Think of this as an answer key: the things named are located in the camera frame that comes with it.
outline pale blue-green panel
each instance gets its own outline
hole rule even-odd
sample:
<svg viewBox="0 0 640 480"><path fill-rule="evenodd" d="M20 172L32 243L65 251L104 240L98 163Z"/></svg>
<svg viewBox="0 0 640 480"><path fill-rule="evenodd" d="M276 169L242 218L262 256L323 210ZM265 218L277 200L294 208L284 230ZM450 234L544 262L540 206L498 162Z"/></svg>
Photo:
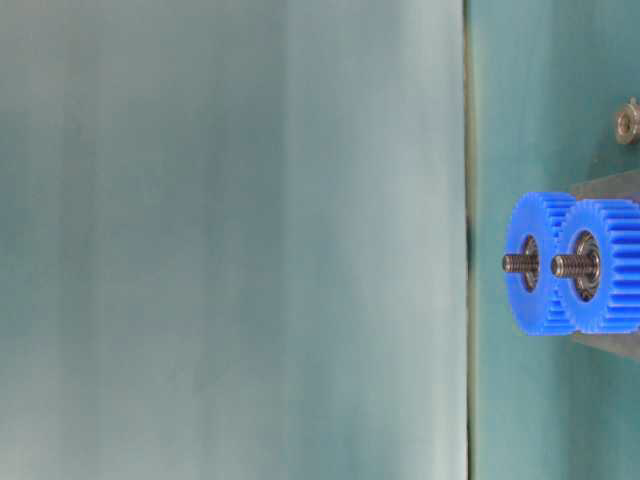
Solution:
<svg viewBox="0 0 640 480"><path fill-rule="evenodd" d="M500 257L527 191L635 168L612 119L638 95L640 4L467 2L471 167L472 477L628 479L640 471L640 365L567 338L530 338Z"/></svg>
<svg viewBox="0 0 640 480"><path fill-rule="evenodd" d="M0 477L462 478L461 40L436 1L6 2Z"/></svg>
<svg viewBox="0 0 640 480"><path fill-rule="evenodd" d="M289 9L292 478L465 478L461 5Z"/></svg>

